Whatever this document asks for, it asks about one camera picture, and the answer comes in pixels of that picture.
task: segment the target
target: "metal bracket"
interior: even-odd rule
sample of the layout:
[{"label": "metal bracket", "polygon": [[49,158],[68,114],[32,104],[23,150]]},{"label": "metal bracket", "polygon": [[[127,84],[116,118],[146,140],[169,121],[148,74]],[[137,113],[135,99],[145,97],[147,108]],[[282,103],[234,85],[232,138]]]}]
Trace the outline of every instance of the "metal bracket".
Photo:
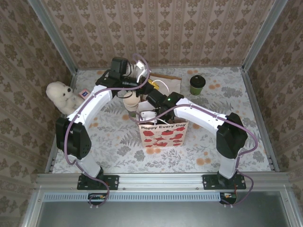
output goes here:
[{"label": "metal bracket", "polygon": [[203,175],[203,187],[204,190],[234,190],[235,185],[237,189],[246,189],[244,176],[236,174],[229,180],[227,186],[223,186],[218,181],[217,174]]},{"label": "metal bracket", "polygon": [[[118,175],[104,175],[102,178],[110,190],[118,190],[119,176]],[[92,180],[87,176],[81,174],[78,179],[78,190],[106,190],[105,185],[102,183]]]}]

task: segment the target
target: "black lid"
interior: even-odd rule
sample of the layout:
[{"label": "black lid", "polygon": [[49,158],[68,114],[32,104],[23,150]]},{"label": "black lid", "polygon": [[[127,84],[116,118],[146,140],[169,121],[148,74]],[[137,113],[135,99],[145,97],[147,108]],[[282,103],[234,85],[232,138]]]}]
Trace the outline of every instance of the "black lid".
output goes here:
[{"label": "black lid", "polygon": [[195,88],[202,88],[205,86],[205,79],[200,75],[195,75],[190,79],[190,85]]}]

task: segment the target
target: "green cup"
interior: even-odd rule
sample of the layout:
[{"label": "green cup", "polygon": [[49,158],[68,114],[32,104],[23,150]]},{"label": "green cup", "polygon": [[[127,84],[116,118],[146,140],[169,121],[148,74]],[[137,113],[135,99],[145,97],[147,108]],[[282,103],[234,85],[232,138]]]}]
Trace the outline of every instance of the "green cup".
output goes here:
[{"label": "green cup", "polygon": [[201,93],[205,84],[206,84],[206,81],[202,76],[200,76],[200,75],[193,76],[190,79],[190,93],[193,96],[198,96]]}]

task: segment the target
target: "green paper cup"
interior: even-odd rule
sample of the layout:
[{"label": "green paper cup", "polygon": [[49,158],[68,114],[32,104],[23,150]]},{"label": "green paper cup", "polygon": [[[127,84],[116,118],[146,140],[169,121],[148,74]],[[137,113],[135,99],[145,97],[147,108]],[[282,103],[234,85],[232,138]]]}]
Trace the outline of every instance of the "green paper cup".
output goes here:
[{"label": "green paper cup", "polygon": [[135,111],[128,111],[128,115],[131,117],[136,117]]},{"label": "green paper cup", "polygon": [[195,75],[190,79],[190,93],[193,96],[198,96],[205,86],[205,79],[200,75]]}]

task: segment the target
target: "pink card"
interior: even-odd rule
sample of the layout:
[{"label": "pink card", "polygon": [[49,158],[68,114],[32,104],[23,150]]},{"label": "pink card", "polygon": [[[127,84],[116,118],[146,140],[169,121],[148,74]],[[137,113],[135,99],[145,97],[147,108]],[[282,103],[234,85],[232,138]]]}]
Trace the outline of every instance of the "pink card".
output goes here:
[{"label": "pink card", "polygon": [[84,89],[83,91],[79,92],[79,95],[82,98],[87,99],[87,97],[90,95],[90,92],[87,89]]}]

